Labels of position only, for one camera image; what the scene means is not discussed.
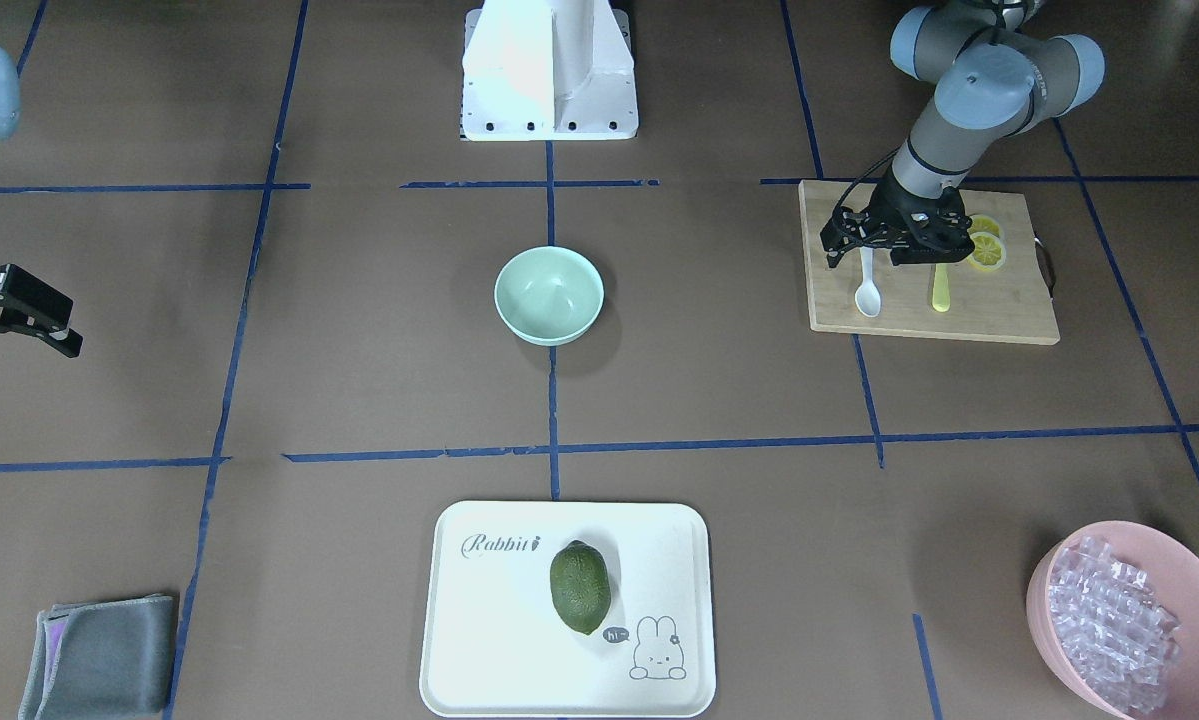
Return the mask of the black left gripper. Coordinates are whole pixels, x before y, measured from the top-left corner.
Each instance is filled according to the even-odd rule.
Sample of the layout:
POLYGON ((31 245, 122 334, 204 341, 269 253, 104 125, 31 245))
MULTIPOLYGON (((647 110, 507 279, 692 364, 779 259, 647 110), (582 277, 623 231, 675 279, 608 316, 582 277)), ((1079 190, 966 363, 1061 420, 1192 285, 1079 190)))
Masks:
POLYGON ((882 249, 894 266, 960 264, 974 250, 971 222, 956 188, 942 188, 936 199, 918 196, 887 170, 863 210, 846 206, 846 196, 849 190, 835 205, 836 225, 820 231, 829 270, 836 270, 852 249, 882 249))

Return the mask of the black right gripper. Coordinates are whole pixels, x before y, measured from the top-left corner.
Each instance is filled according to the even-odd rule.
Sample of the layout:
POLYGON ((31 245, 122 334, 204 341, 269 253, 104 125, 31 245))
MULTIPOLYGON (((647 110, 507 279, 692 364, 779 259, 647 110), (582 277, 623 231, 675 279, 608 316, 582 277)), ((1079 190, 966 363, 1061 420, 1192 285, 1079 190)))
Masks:
POLYGON ((84 338, 70 328, 73 301, 17 264, 0 266, 0 307, 37 325, 37 335, 65 357, 82 355, 84 338))

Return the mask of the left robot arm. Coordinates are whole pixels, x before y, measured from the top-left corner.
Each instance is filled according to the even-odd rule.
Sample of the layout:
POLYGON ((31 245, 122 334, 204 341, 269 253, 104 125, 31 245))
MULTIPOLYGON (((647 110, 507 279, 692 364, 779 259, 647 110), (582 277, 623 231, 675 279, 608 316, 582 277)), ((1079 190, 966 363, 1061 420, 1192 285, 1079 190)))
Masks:
POLYGON ((1029 37, 1038 1, 918 6, 896 24, 892 63, 933 87, 906 138, 874 169, 864 208, 837 201, 820 231, 829 268, 850 252, 888 252, 891 264, 960 264, 974 252, 960 184, 993 143, 1018 137, 1092 99, 1105 81, 1093 38, 1029 37))

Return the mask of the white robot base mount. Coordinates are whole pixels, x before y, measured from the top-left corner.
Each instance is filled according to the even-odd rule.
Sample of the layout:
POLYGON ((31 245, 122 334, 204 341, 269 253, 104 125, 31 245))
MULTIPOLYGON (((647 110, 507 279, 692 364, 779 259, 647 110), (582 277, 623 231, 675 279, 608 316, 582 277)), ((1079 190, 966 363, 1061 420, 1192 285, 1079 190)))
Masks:
POLYGON ((609 1, 486 1, 466 13, 462 69, 466 141, 619 141, 639 131, 631 19, 609 1))

